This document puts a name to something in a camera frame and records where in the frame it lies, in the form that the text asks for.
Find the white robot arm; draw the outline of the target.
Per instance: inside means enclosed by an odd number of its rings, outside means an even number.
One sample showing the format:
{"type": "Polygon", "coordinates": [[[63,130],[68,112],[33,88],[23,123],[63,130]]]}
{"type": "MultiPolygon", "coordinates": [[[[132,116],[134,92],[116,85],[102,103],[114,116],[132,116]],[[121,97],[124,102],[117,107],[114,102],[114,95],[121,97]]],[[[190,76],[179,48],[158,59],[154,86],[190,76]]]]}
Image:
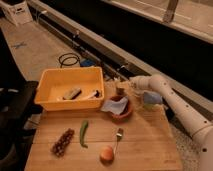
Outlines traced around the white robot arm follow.
{"type": "Polygon", "coordinates": [[[152,90],[165,99],[191,138],[200,145],[197,171],[213,171],[213,123],[182,99],[160,74],[130,77],[129,83],[135,91],[152,90]]]}

